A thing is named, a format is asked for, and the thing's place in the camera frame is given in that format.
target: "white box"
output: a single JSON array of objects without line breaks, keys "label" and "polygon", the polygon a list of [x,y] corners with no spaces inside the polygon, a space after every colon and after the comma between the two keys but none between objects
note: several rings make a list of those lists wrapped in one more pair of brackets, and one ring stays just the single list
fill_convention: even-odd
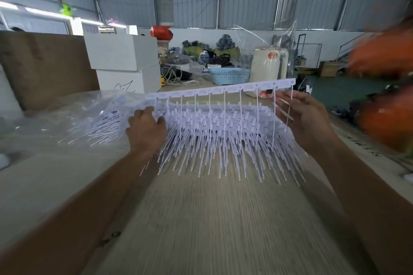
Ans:
[{"label": "white box", "polygon": [[140,71],[96,70],[101,90],[120,89],[135,93],[155,93],[161,89],[159,64]]},{"label": "white box", "polygon": [[92,69],[140,71],[159,64],[155,37],[85,33],[84,38]]}]

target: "kettle handle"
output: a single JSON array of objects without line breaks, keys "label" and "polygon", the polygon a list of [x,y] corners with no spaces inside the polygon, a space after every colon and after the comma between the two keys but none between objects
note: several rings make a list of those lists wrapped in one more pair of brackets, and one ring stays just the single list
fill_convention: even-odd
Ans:
[{"label": "kettle handle", "polygon": [[287,68],[288,68],[288,50],[281,49],[280,50],[281,57],[282,57],[282,64],[281,64],[281,74],[279,79],[287,78]]}]

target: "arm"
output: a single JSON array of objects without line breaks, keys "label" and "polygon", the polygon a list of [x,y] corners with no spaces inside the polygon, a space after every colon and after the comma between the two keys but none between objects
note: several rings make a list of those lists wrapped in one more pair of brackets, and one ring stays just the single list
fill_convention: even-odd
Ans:
[{"label": "arm", "polygon": [[140,171],[166,137],[152,107],[137,110],[126,130],[130,152],[0,257],[0,274],[78,274]]},{"label": "arm", "polygon": [[[333,131],[324,106],[306,93],[277,92],[294,118],[297,143],[321,166],[381,274],[413,272],[413,205],[391,189]],[[288,111],[288,106],[277,102]],[[277,111],[285,121],[285,116]]]}]

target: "hand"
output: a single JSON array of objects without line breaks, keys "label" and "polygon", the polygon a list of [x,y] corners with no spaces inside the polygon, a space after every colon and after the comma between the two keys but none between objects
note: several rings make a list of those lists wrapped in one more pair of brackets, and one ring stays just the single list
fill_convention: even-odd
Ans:
[{"label": "hand", "polygon": [[294,135],[295,141],[310,155],[322,150],[326,145],[338,140],[328,119],[328,113],[321,102],[307,93],[293,91],[276,91],[276,115],[286,123],[287,117],[280,111],[288,113],[289,106],[280,100],[287,101],[290,108],[290,116],[294,119],[288,120],[288,126]]},{"label": "hand", "polygon": [[131,154],[137,154],[149,159],[159,149],[166,139],[166,125],[163,116],[158,122],[152,116],[154,107],[146,107],[145,110],[135,111],[130,117],[126,134],[131,146]]}]

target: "green floor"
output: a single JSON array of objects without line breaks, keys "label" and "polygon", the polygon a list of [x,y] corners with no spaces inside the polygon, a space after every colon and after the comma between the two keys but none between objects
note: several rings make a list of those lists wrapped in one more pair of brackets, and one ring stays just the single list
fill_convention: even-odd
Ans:
[{"label": "green floor", "polygon": [[348,108],[350,101],[364,98],[369,93],[378,93],[386,85],[397,83],[397,81],[354,78],[346,75],[336,77],[310,75],[308,78],[313,85],[312,96],[324,103],[326,107],[339,105]]}]

